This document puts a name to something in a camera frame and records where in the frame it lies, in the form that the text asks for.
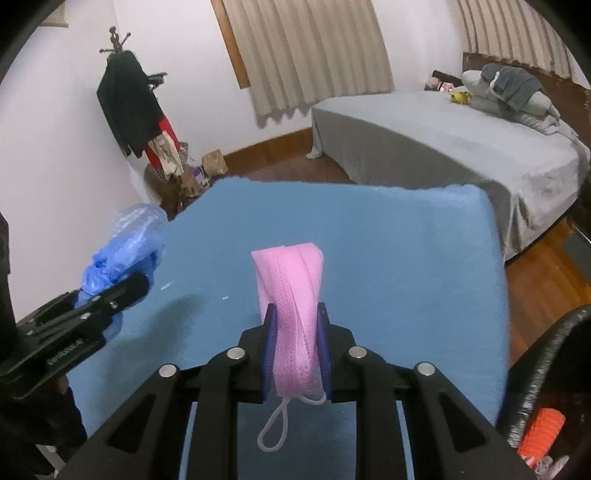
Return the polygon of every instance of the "metal rivet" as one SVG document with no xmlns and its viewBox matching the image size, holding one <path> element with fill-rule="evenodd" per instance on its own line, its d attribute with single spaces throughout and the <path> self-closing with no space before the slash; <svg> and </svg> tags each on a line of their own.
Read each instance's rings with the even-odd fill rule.
<svg viewBox="0 0 591 480">
<path fill-rule="evenodd" d="M 428 362 L 419 364 L 417 370 L 421 375 L 425 375 L 426 377 L 430 377 L 435 373 L 435 367 Z"/>
<path fill-rule="evenodd" d="M 177 368 L 174 365 L 166 364 L 160 367 L 158 373 L 161 377 L 169 378 L 177 372 Z"/>
<path fill-rule="evenodd" d="M 365 355 L 368 354 L 368 351 L 363 348 L 362 346 L 352 346 L 349 349 L 349 355 L 353 358 L 363 358 Z"/>
<path fill-rule="evenodd" d="M 228 358 L 231 358 L 232 360 L 240 360 L 244 355 L 246 355 L 246 352 L 244 351 L 244 348 L 235 346 L 233 348 L 230 348 L 226 355 L 228 356 Z"/>
</svg>

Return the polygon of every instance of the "elastic string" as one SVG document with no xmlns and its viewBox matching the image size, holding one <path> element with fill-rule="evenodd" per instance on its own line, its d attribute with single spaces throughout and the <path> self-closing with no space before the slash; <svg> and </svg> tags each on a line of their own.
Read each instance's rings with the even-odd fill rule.
<svg viewBox="0 0 591 480">
<path fill-rule="evenodd" d="M 324 395 L 322 395 L 322 398 L 320 400 L 312 400 L 310 398 L 306 398 L 303 395 L 296 397 L 296 398 L 304 403 L 307 403 L 308 405 L 317 406 L 317 405 L 322 405 L 326 401 L 326 393 Z M 267 420 L 267 423 L 265 424 L 265 426 L 263 427 L 263 429 L 259 433 L 258 437 L 256 438 L 256 444 L 263 452 L 274 453 L 277 450 L 279 450 L 281 447 L 283 447 L 285 440 L 287 440 L 287 429 L 288 429 L 287 406 L 289 405 L 290 401 L 291 401 L 291 397 L 283 397 L 283 400 L 281 400 L 281 404 L 271 414 L 271 416 L 269 417 L 269 420 Z M 280 413 L 281 413 L 281 420 L 283 423 L 283 427 L 281 429 L 281 437 L 279 438 L 279 441 L 277 442 L 277 444 L 275 446 L 268 447 L 264 443 L 265 435 L 271 429 L 273 424 L 277 421 L 277 418 L 279 417 Z"/>
</svg>

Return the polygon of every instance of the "orange sponge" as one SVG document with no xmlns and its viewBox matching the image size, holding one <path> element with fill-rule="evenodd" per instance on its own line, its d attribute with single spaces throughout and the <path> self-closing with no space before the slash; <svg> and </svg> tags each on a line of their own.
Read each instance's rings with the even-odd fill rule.
<svg viewBox="0 0 591 480">
<path fill-rule="evenodd" d="M 530 429 L 521 440 L 517 454 L 524 458 L 533 457 L 534 461 L 531 467 L 535 468 L 552 448 L 565 421 L 565 416 L 558 410 L 541 408 L 530 425 Z"/>
</svg>

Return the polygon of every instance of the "folded pink mask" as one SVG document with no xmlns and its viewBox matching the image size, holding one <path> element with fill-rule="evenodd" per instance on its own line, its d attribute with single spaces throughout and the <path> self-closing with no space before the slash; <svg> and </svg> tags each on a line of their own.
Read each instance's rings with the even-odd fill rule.
<svg viewBox="0 0 591 480">
<path fill-rule="evenodd" d="M 267 307 L 277 307 L 277 344 L 273 363 L 273 377 L 277 394 L 283 397 L 258 436 L 258 446 L 264 452 L 276 452 L 287 438 L 287 405 L 292 398 L 320 405 L 304 394 L 322 391 L 316 349 L 316 317 L 322 265 L 324 258 L 314 244 L 276 247 L 252 252 L 256 268 L 261 318 Z M 263 439 L 282 414 L 281 439 L 274 447 L 266 447 Z"/>
</svg>

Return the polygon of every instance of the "curtain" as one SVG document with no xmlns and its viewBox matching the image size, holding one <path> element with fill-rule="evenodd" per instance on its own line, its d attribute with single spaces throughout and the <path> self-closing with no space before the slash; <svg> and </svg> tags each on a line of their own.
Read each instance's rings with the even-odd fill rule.
<svg viewBox="0 0 591 480">
<path fill-rule="evenodd" d="M 371 0 L 224 4 L 259 115 L 331 96 L 393 90 Z"/>
<path fill-rule="evenodd" d="M 517 60 L 572 77 L 566 45 L 525 0 L 455 0 L 453 9 L 465 52 Z"/>
</svg>

